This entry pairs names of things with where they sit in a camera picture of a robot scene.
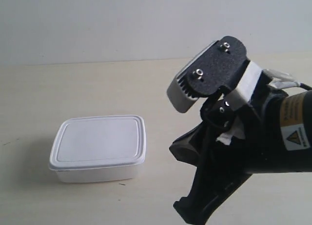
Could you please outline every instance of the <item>bolt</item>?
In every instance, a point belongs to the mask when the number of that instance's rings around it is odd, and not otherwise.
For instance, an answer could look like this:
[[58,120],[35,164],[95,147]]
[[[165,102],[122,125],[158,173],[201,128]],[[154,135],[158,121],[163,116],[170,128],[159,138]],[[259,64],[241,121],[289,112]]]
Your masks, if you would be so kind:
[[204,75],[204,72],[201,69],[197,69],[196,71],[193,72],[193,76],[196,79],[201,79],[201,77]]
[[230,50],[230,44],[227,42],[224,42],[223,44],[220,45],[220,48],[222,49],[223,52],[228,52]]

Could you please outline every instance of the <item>warning triangle symbol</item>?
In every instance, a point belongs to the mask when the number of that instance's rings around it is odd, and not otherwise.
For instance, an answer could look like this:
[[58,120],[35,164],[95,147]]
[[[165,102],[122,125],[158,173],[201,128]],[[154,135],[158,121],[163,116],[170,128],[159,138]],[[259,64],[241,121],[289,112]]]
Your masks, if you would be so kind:
[[289,137],[287,137],[287,140],[290,142],[296,143],[298,145],[301,145],[298,131],[294,131]]

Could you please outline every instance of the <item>white wall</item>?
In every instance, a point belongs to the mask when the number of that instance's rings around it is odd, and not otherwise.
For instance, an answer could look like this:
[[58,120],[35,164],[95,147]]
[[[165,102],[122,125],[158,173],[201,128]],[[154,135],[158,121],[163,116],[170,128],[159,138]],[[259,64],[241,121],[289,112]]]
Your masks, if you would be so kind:
[[224,35],[310,51],[311,0],[0,0],[0,64],[191,57]]

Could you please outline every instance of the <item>white plastic container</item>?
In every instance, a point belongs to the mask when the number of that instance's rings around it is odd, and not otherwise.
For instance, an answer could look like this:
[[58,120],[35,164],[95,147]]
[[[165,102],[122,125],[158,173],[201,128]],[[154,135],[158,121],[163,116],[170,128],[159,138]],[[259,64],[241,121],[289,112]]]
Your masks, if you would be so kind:
[[66,183],[124,180],[138,175],[145,151],[140,116],[69,119],[58,130],[49,167]]

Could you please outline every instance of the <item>wire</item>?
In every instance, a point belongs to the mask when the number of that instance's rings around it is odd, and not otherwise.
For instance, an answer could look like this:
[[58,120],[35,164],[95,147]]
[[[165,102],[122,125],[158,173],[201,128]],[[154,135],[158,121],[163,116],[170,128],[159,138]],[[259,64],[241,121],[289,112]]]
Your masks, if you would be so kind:
[[306,84],[304,84],[304,83],[301,83],[301,84],[300,84],[300,87],[303,88],[303,89],[305,89],[305,90],[307,90],[307,91],[312,90],[312,87],[310,87],[310,86],[308,86],[308,85],[306,85]]

